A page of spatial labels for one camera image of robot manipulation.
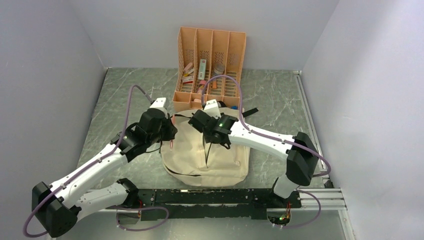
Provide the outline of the beige canvas backpack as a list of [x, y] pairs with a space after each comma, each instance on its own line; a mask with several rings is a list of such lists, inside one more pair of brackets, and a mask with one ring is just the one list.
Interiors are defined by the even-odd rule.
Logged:
[[250, 148], [231, 144], [230, 149], [206, 143], [203, 135], [189, 125], [194, 109], [176, 113], [177, 128], [173, 148], [161, 147], [164, 169], [186, 185], [194, 187], [231, 187], [245, 180], [249, 173]]

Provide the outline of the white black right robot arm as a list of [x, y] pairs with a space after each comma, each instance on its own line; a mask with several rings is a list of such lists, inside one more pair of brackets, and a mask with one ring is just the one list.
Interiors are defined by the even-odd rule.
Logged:
[[282, 207], [298, 187], [310, 185], [319, 161], [317, 149], [304, 132], [286, 135], [261, 130], [240, 118], [221, 113], [211, 116], [203, 110], [193, 113], [188, 124], [200, 132], [207, 143], [226, 149], [232, 145], [244, 146], [272, 155], [285, 162], [285, 172], [272, 187], [270, 202]]

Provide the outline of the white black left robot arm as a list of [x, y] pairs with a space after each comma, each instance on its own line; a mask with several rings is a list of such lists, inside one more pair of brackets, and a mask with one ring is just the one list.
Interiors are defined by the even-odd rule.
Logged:
[[132, 123], [81, 167], [51, 184], [41, 181], [35, 185], [31, 191], [31, 216], [37, 218], [46, 234], [57, 238], [101, 209], [141, 207], [139, 189], [127, 178], [102, 189], [90, 188], [146, 153], [151, 145], [172, 140], [176, 132], [165, 108], [151, 106], [139, 122]]

